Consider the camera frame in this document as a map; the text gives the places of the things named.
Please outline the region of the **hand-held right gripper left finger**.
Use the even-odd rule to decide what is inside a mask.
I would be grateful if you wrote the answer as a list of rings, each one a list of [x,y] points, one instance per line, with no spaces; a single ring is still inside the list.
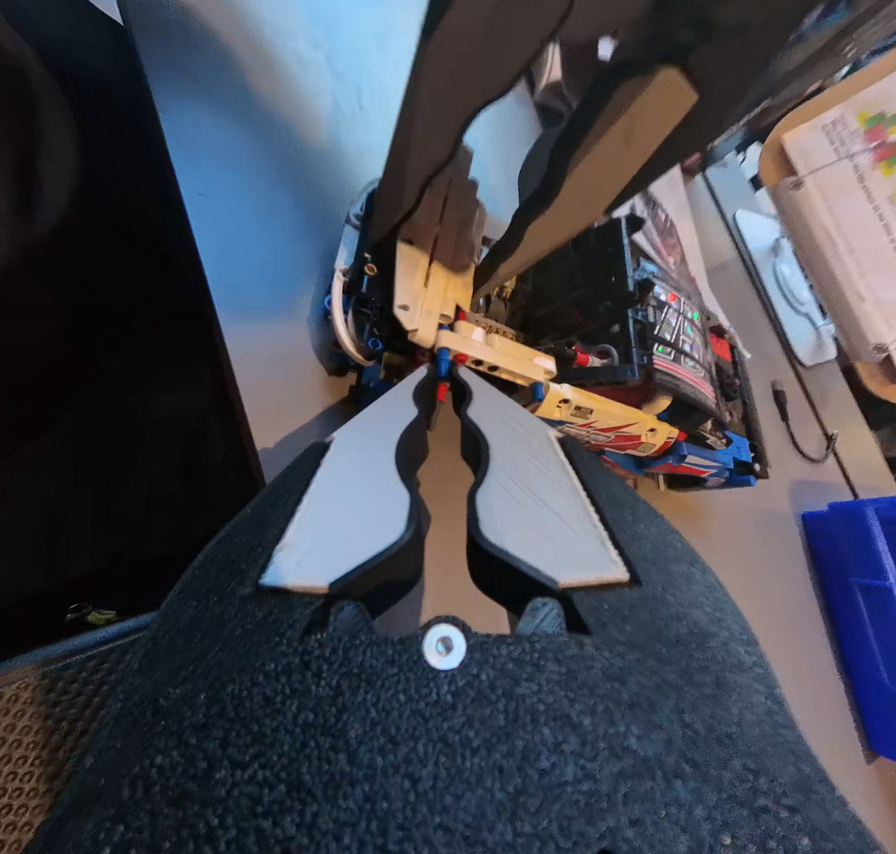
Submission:
[[[422,418],[415,399],[423,366],[333,432],[306,493],[260,577],[263,588],[335,593],[409,527],[412,494],[399,472],[399,443]]]

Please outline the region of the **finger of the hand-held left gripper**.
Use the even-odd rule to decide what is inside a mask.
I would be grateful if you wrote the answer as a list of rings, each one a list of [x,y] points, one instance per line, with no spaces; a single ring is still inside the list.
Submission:
[[[678,67],[611,68],[557,132],[532,190],[476,268],[474,297],[531,268],[598,221],[698,98]]]
[[[469,125],[504,96],[574,0],[429,0],[369,225],[378,243],[414,213]]]

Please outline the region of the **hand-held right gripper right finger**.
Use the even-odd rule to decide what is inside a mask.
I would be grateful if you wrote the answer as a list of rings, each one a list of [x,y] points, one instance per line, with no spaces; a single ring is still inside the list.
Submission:
[[[629,583],[554,431],[473,370],[455,378],[476,463],[469,518],[483,549],[550,589]]]

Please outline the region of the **toy brick race car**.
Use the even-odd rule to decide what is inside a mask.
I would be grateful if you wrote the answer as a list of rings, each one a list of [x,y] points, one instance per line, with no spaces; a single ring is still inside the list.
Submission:
[[[472,294],[427,351],[410,344],[393,313],[397,242],[370,243],[375,189],[347,213],[322,302],[331,372],[356,375],[351,391],[362,405],[448,348],[451,373],[487,378],[623,477],[672,490],[748,489],[768,478],[743,349],[635,243],[641,218],[592,224]]]

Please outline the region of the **white toy brick panel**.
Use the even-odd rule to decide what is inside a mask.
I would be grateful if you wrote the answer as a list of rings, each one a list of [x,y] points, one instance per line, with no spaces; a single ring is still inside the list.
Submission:
[[[478,182],[470,176],[472,160],[462,144],[398,232],[393,313],[410,344],[426,351],[435,347],[441,326],[472,302],[487,225]]]

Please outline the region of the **grey desk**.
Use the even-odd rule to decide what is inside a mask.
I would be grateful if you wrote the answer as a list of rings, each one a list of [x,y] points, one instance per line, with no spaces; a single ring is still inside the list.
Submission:
[[[322,366],[322,301],[357,192],[382,171],[428,0],[118,0],[149,79],[263,476],[348,419]],[[869,766],[805,555],[801,512],[849,494],[788,441],[770,381],[818,424],[701,179],[687,187],[711,290],[739,333],[769,446],[751,490],[645,498],[752,624],[819,756]]]

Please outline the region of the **thick instruction booklet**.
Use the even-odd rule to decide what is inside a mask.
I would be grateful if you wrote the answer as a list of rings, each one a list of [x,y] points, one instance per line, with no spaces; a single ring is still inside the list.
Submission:
[[[608,217],[614,219],[625,215],[634,215],[644,221],[643,228],[634,234],[633,240],[645,254],[672,276],[682,292],[697,297],[714,323],[727,332],[733,331],[709,284],[686,178],[680,166],[674,166],[648,188],[608,213]]]

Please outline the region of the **printed instruction sheet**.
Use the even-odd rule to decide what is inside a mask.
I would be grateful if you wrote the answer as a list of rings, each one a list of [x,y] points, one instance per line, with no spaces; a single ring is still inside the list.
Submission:
[[[895,75],[781,137],[809,234],[802,260],[854,361],[895,344]]]

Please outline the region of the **blue storage bin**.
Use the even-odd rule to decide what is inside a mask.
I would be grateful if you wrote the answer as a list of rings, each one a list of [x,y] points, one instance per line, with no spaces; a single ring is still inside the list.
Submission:
[[[802,514],[805,541],[868,748],[895,760],[895,498]]]

